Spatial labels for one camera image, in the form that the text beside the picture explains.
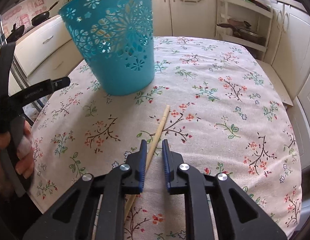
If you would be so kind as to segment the wooden chopstick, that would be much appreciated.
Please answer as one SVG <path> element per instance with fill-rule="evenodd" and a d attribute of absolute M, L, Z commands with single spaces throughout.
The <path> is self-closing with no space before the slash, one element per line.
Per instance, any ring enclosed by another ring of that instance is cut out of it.
<path fill-rule="evenodd" d="M 167 120 L 167 117 L 169 115 L 169 111 L 170 111 L 170 106 L 167 105 L 165 110 L 164 110 L 164 113 L 163 113 L 163 116 L 162 116 L 162 119 L 160 120 L 160 123 L 158 125 L 158 128 L 156 130 L 156 133 L 155 133 L 155 136 L 154 136 L 154 139 L 153 139 L 153 142 L 150 144 L 150 147 L 148 149 L 148 152 L 147 152 L 147 159 L 146 159 L 146 171 L 148 170 L 149 168 L 149 165 L 150 165 L 150 162 L 152 160 L 152 157 L 154 155 L 154 152 L 155 152 L 155 149 L 156 149 L 156 146 L 159 142 L 159 138 L 162 134 L 162 131 L 164 129 L 164 126 L 166 124 L 166 120 Z M 130 195 L 127 202 L 126 202 L 126 206 L 125 206 L 125 210 L 124 210 L 124 220 L 126 220 L 129 212 L 130 212 L 130 209 L 131 207 L 133 206 L 134 204 L 134 201 L 135 201 L 135 198 L 136 198 L 136 194 L 135 195 Z"/>

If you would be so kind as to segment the black frying pan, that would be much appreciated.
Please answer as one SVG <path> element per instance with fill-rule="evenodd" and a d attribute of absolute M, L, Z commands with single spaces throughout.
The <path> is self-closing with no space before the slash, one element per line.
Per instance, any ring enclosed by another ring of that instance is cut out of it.
<path fill-rule="evenodd" d="M 31 20 L 31 24 L 36 27 L 41 23 L 45 22 L 50 17 L 50 11 L 59 3 L 56 1 L 47 11 L 41 12 L 40 14 L 34 16 Z"/>

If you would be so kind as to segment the floral tablecloth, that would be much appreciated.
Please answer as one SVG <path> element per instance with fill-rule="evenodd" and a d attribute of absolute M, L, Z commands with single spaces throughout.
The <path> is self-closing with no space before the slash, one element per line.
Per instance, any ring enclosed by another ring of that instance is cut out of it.
<path fill-rule="evenodd" d="M 86 62 L 55 92 L 34 126 L 29 191 L 46 211 L 79 178 L 99 176 L 161 139 L 201 173 L 225 173 L 290 236 L 301 212 L 301 165 L 282 100 L 242 46 L 157 37 L 155 77 L 126 96 L 107 94 Z"/>

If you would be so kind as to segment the small white step stool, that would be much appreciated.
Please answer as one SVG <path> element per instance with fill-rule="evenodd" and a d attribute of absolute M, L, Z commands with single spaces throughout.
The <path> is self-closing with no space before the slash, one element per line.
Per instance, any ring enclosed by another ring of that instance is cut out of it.
<path fill-rule="evenodd" d="M 260 60 L 257 60 L 257 63 L 260 65 L 260 67 L 263 69 L 263 71 L 265 72 L 265 74 L 269 78 L 270 82 L 272 83 L 275 91 L 279 95 L 279 97 L 280 97 L 282 103 L 285 105 L 285 107 L 286 108 L 288 106 L 293 107 L 293 102 L 292 102 L 286 88 L 284 87 L 284 84 L 282 83 L 282 81 L 280 80 L 280 78 L 276 74 L 275 70 L 272 68 L 272 66 L 263 62 L 263 61 L 260 61 Z"/>

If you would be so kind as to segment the teal perforated plastic basket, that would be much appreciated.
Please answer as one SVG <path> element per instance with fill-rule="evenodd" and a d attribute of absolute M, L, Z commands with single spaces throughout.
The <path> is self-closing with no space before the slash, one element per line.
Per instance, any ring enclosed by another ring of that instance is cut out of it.
<path fill-rule="evenodd" d="M 108 94 L 128 95 L 152 82 L 152 0 L 72 0 L 59 14 Z"/>

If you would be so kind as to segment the white three-tier rolling cart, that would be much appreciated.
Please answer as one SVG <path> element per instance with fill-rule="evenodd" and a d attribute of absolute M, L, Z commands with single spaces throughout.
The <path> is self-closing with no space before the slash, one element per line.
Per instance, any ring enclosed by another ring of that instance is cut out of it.
<path fill-rule="evenodd" d="M 267 51 L 273 9 L 262 0 L 217 0 L 216 39 L 244 46 L 258 60 Z"/>

